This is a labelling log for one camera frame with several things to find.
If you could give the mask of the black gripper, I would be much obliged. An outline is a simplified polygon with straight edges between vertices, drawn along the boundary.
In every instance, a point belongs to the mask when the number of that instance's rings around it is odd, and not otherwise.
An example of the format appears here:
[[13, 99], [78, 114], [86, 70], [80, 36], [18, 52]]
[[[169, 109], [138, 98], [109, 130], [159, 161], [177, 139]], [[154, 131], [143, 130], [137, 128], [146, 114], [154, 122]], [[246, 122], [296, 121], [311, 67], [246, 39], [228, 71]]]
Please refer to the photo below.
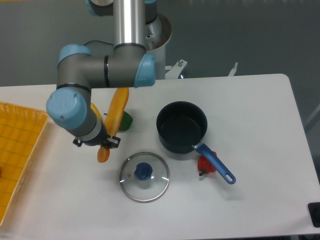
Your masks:
[[110, 137], [107, 133], [105, 126], [95, 127], [90, 133], [85, 136], [75, 137], [72, 141], [77, 147], [81, 147], [82, 144], [88, 146], [104, 145], [106, 143], [107, 149], [116, 149], [119, 147], [121, 139], [117, 136]]

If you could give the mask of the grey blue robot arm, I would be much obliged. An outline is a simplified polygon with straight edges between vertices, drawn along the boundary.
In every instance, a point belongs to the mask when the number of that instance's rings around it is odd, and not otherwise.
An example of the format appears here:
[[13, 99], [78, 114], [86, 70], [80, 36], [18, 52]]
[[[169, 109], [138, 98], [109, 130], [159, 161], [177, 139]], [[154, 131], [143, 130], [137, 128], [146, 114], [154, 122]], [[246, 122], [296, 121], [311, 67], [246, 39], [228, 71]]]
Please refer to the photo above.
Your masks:
[[57, 64], [56, 90], [46, 102], [53, 121], [74, 136], [76, 146], [117, 148], [120, 139], [91, 109], [94, 88], [147, 87], [156, 82], [156, 60], [146, 50], [146, 9], [154, 0], [88, 0], [95, 16], [114, 17], [112, 56], [93, 57], [78, 44], [64, 46]]

